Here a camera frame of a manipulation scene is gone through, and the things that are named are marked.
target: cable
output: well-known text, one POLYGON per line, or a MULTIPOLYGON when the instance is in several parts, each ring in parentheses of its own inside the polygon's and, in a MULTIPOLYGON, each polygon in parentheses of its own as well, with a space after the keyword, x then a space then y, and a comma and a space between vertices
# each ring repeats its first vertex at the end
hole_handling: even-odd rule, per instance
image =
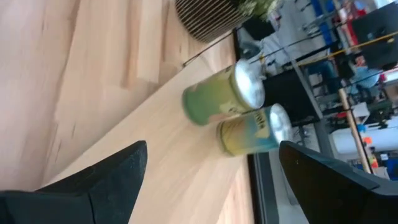
POLYGON ((346 50, 352 50, 352 49, 355 49, 355 48, 359 48, 359 47, 363 47, 363 46, 366 46, 366 45, 369 45, 369 44, 373 44, 373 43, 375 43, 375 42, 378 42, 378 41, 380 41, 380 40, 387 39, 387 38, 392 37, 392 36, 397 35, 397 34, 398 34, 398 31, 395 31, 395 32, 393 32, 393 33, 391 33, 391 34, 384 35, 384 36, 379 37, 379 38, 376 38, 376 39, 374 39, 374 40, 369 40, 369 41, 367 41, 367 42, 365 42, 365 43, 357 44, 357 45, 354 45, 354 46, 352 46, 352 47, 348 47, 348 49, 339 50, 339 51, 337 51, 337 52, 334 52, 334 53, 332 53, 332 54, 330 54, 330 55, 327 55, 327 56, 325 56, 325 57, 318 58, 318 59, 313 60, 313 61, 311 61, 311 62, 300 63, 299 66, 308 65, 308 64, 315 63, 315 62, 318 62, 318 61, 323 60, 323 59, 327 59, 327 58, 329 58, 329 57, 334 57, 335 55, 338 55, 338 54, 341 54, 341 53, 343 53, 343 52, 346 52, 346 50))
MULTIPOLYGON (((281 46, 279 40, 275 40, 274 36, 270 36, 270 40, 271 40, 276 46, 278 46, 280 49, 283 48, 283 46, 281 46)), ((302 53, 302 51, 297 50, 297 49, 296 49, 296 50, 290 50, 289 47, 291 47, 291 46, 286 46, 285 49, 286 49, 286 51, 289 51, 289 54, 290 54, 290 55, 292 55, 294 52, 300 52, 300 53, 302 53)))
MULTIPOLYGON (((236 29, 236 31, 242 29, 243 26, 239 27, 236 29)), ((214 44, 209 45, 207 48, 203 49, 201 52, 197 53, 195 56, 193 56, 192 58, 188 59, 186 62, 182 63, 182 67, 187 66, 187 63, 196 59, 197 57, 199 57, 203 52, 207 51, 208 49, 212 48, 214 45, 220 43, 221 41, 225 40, 227 37, 231 36, 232 34, 234 34, 233 31, 231 31, 228 35, 226 35, 225 37, 221 38, 220 40, 217 40, 214 44)))
POLYGON ((385 130, 385 129, 398 129, 398 126, 394 126, 394 127, 390 127, 390 128, 382 128, 382 129, 372 129, 372 130, 367 130, 366 132, 370 132, 370 131, 378 131, 378 130, 385 130))
MULTIPOLYGON (((377 72, 377 73, 375 73, 375 74, 373 74, 373 75, 371 75, 371 76, 368 76, 368 77, 366 77, 366 78, 362 78, 362 79, 357 80, 357 81, 355 81, 355 82, 353 82, 353 83, 349 83, 349 84, 343 86, 343 88, 348 88, 348 87, 353 86, 353 85, 355 85, 355 84, 357 84, 357 83, 360 83, 360 82, 362 82, 363 80, 366 80, 366 79, 368 79, 368 78, 375 77, 376 75, 381 75, 381 74, 383 74, 384 72, 386 72, 386 71, 377 72)), ((327 85, 328 83, 333 82, 333 81, 334 81, 334 80, 330 80, 330 81, 328 81, 328 82, 325 82, 325 85, 327 85)), ((349 94, 348 94, 348 96, 352 96, 352 95, 353 95, 353 89, 351 88, 351 89, 350 89, 350 92, 349 92, 349 94)))
MULTIPOLYGON (((333 27, 333 28, 331 28, 331 29, 328 29, 327 31, 328 31, 328 32, 329 32, 329 31, 332 31, 333 29, 336 29, 336 27, 340 27, 340 26, 343 26, 343 25, 345 25, 345 24, 346 24, 346 23, 339 24, 338 26, 335 26, 335 27, 333 27)), ((303 39, 298 40, 298 41, 296 41, 296 42, 293 42, 293 43, 291 43, 291 44, 289 44, 289 45, 286 45, 286 47, 291 47, 291 46, 293 46, 293 45, 295 45, 295 44, 298 44, 298 43, 303 42, 303 41, 305 41, 305 40, 314 39, 314 38, 319 37, 319 36, 321 36, 321 35, 323 35, 323 34, 322 34, 321 32, 319 32, 319 33, 317 33, 317 34, 315 34, 315 35, 312 35, 312 36, 310 36, 310 37, 306 37, 306 38, 303 38, 303 39)), ((267 54, 267 55, 264 55, 263 57, 268 57, 268 56, 270 56, 270 55, 272 55, 272 54, 275 54, 275 53, 277 53, 277 52, 280 52, 281 50, 283 50, 283 48, 280 48, 280 49, 278 49, 278 50, 276 50, 276 51, 274 51, 274 52, 271 52, 271 53, 269 53, 269 54, 267 54)), ((258 61, 260 61, 260 60, 262 60, 262 57, 259 57, 257 60, 255 60, 255 61, 253 61, 253 62, 251 62, 251 63, 255 63, 255 62, 258 62, 258 61)))
MULTIPOLYGON (((264 48, 267 48, 267 50, 269 50, 270 52, 273 51, 272 47, 271 47, 271 46, 268 44, 268 42, 265 41, 264 39, 261 40, 261 45, 262 45, 264 48)), ((271 57, 271 55, 269 55, 269 56, 264 56, 264 58, 265 58, 265 63, 266 63, 266 65, 267 65, 267 67, 271 66, 271 65, 274 64, 275 61, 276 61, 276 55, 274 55, 273 57, 271 57)))

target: green can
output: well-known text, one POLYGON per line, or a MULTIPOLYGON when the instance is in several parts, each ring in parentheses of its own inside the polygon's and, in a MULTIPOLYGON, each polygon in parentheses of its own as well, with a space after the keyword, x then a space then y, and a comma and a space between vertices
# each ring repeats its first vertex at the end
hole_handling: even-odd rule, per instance
POLYGON ((292 137, 292 125, 285 109, 275 104, 220 123, 217 136, 231 155, 269 152, 292 137))
POLYGON ((201 126, 259 109, 264 99, 262 80, 245 60, 186 88, 182 96, 185 113, 201 126))

